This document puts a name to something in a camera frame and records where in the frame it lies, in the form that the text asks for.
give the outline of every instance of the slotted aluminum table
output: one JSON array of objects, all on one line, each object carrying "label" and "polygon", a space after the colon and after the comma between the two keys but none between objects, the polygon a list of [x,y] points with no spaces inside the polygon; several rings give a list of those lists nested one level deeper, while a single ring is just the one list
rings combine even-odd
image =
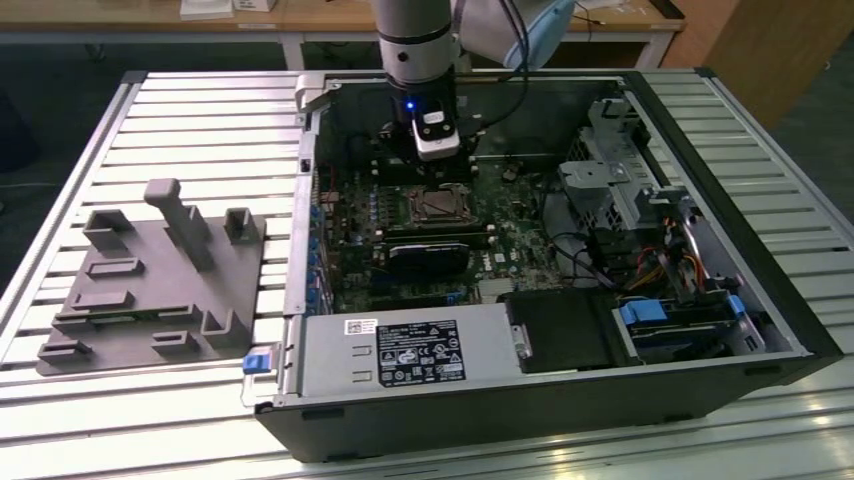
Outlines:
[{"label": "slotted aluminum table", "polygon": [[[281,337],[300,128],[296,73],[128,75],[0,301],[0,478],[791,478],[854,474],[854,233],[715,79],[645,78],[848,356],[788,387],[665,426],[341,464],[292,460],[252,419],[272,378],[240,361],[42,378],[33,366],[82,261],[95,208],[153,218],[149,178],[204,215],[268,221],[254,342]],[[661,168],[676,180],[665,156]]]}]

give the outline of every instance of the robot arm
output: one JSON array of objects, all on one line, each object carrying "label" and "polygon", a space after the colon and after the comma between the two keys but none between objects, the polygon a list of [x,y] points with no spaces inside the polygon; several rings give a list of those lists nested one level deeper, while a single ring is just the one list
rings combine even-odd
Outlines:
[{"label": "robot arm", "polygon": [[525,63],[524,68],[536,69],[560,43],[573,0],[513,2],[522,24],[517,26],[529,38],[526,52],[501,3],[370,0],[382,69],[393,87],[394,118],[380,137],[401,158],[452,159],[466,156],[469,145],[476,144],[478,122],[460,119],[456,112],[453,61],[460,48],[508,68]]}]

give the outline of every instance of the floor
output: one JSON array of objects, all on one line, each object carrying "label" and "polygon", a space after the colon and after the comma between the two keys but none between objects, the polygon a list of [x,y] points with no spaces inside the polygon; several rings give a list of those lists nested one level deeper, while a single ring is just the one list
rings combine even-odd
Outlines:
[{"label": "floor", "polygon": [[[308,68],[376,68],[374,48],[364,45],[305,50]],[[41,147],[38,160],[0,173],[0,288],[50,209],[65,178],[121,76],[128,70],[277,70],[276,45],[110,45],[91,62],[81,46],[0,46],[0,89],[5,91]],[[831,68],[772,134],[792,158],[854,219],[854,37],[841,46]]]}]

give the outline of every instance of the power supply label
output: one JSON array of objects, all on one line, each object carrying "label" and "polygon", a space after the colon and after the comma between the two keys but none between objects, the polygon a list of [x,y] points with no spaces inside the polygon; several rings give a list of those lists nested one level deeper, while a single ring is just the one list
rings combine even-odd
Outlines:
[{"label": "power supply label", "polygon": [[382,387],[465,380],[456,320],[377,325],[376,360]]}]

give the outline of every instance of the table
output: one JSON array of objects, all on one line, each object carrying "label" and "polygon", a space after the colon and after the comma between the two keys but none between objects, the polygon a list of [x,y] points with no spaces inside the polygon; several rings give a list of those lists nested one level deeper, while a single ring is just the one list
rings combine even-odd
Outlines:
[{"label": "table", "polygon": [[[304,70],[306,42],[373,42],[366,0],[278,0],[269,13],[234,12],[218,20],[181,22],[178,0],[2,0],[0,43],[270,42],[282,48],[288,69]],[[653,68],[684,22],[668,20],[648,0],[592,10],[591,25],[573,19],[564,42],[644,45],[636,66]]]},{"label": "table", "polygon": [[[281,339],[300,127],[292,72],[128,75],[0,299],[3,478],[813,478],[854,468],[854,231],[716,79],[644,74],[671,116],[847,357],[704,419],[358,461],[296,462],[253,420],[274,382],[240,361],[65,379],[33,369],[81,265],[93,208],[153,218],[149,178],[173,176],[204,215],[266,218],[254,343]],[[186,116],[197,116],[186,122]],[[664,174],[679,176],[652,148]]]}]

